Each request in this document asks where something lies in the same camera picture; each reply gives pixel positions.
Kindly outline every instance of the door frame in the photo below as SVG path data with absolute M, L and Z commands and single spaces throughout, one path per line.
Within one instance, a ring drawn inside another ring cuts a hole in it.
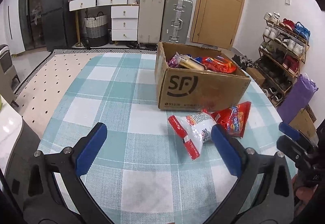
M 239 26 L 240 20 L 242 18 L 244 3 L 245 3 L 245 0 L 242 0 L 242 5 L 241 5 L 241 8 L 240 8 L 240 12 L 239 12 L 237 24 L 236 24 L 236 27 L 235 27 L 235 31 L 234 31 L 234 34 L 233 34 L 232 41 L 230 43 L 229 49 L 232 48 L 232 45 L 233 45 L 233 43 L 235 41 L 235 37 L 236 37 L 236 34 L 237 34 L 238 26 Z M 192 26 L 191 26 L 191 33 L 190 33 L 191 42 L 193 42 L 194 30 L 195 30 L 195 27 L 196 27 L 196 23 L 198 21 L 200 4 L 201 4 L 201 0 L 196 0 L 195 9 L 194 9 L 194 16 L 193 16 L 193 21 L 192 21 Z

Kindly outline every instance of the white marble countertop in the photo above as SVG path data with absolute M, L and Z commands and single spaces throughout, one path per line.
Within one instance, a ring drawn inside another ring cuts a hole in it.
M 22 132 L 22 117 L 1 97 L 2 108 L 0 109 L 0 168 L 5 174 L 17 139 Z

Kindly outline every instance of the blue gripper pad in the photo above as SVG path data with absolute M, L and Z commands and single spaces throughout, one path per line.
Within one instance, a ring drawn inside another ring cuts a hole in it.
M 217 125 L 212 127 L 211 137 L 230 174 L 239 178 L 242 175 L 242 161 Z
M 298 141 L 300 138 L 300 132 L 284 122 L 279 124 L 279 131 L 290 137 L 293 141 Z
M 76 159 L 75 170 L 77 177 L 88 173 L 106 138 L 107 127 L 105 124 L 102 124 Z

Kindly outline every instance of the chair leg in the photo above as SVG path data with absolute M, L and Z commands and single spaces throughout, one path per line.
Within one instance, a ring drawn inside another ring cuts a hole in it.
M 19 107 L 19 105 L 14 100 L 11 102 L 11 104 L 14 104 L 16 107 Z
M 20 83 L 20 80 L 19 80 L 19 77 L 18 77 L 18 75 L 15 75 L 14 79 L 17 79 L 17 80 L 18 80 L 18 82 Z

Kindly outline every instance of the chair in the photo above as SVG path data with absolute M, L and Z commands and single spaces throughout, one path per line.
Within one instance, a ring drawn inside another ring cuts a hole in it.
M 0 94 L 7 102 L 11 102 L 18 107 L 18 104 L 13 100 L 15 94 L 11 89 L 11 83 L 13 79 L 17 79 L 19 83 L 20 80 L 7 47 L 6 44 L 0 45 Z

